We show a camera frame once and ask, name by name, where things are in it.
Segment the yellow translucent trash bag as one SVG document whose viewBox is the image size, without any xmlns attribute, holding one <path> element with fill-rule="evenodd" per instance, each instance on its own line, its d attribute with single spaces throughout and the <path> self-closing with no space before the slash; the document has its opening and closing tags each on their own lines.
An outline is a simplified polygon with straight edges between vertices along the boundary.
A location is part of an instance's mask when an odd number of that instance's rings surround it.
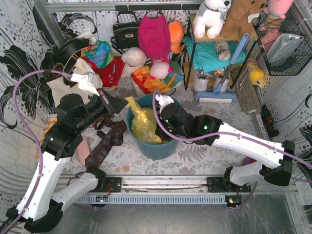
<svg viewBox="0 0 312 234">
<path fill-rule="evenodd" d="M 134 100 L 132 96 L 126 97 L 134 118 L 131 124 L 133 135 L 142 142 L 148 144 L 161 144 L 162 139 L 156 134 L 156 119 L 152 108 L 142 108 Z"/>
</svg>

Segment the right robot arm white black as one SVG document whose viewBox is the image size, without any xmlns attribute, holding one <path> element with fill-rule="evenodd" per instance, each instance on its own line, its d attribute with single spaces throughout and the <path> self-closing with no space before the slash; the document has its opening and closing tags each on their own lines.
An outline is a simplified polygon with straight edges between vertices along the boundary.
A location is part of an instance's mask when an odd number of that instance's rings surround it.
<svg viewBox="0 0 312 234">
<path fill-rule="evenodd" d="M 160 105 L 159 117 L 165 129 L 175 137 L 198 145 L 222 147 L 254 159 L 243 166 L 228 167 L 223 176 L 224 186 L 243 186 L 262 179 L 281 187 L 289 185 L 293 165 L 287 154 L 294 151 L 289 141 L 265 141 L 213 116 L 194 117 L 175 103 Z"/>
</svg>

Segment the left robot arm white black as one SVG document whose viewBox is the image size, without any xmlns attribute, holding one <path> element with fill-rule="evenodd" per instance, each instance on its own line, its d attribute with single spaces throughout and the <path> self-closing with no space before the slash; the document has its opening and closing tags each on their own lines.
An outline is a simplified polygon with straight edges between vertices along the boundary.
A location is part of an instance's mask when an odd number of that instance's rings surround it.
<svg viewBox="0 0 312 234">
<path fill-rule="evenodd" d="M 57 121 L 45 134 L 40 146 L 42 158 L 29 188 L 20 203 L 6 213 L 9 219 L 23 222 L 25 230 L 32 234 L 53 230 L 68 207 L 87 192 L 110 189 L 107 174 L 99 167 L 111 147 L 121 144 L 126 123 L 110 119 L 119 114 L 128 101 L 112 97 L 102 89 L 98 91 L 99 95 L 93 95 L 86 104 L 78 94 L 61 98 L 56 108 Z M 106 135 L 106 146 L 89 155 L 86 172 L 78 180 L 56 193 L 54 190 L 64 167 L 82 143 L 81 133 L 101 117 L 104 118 L 102 125 L 111 128 Z"/>
</svg>

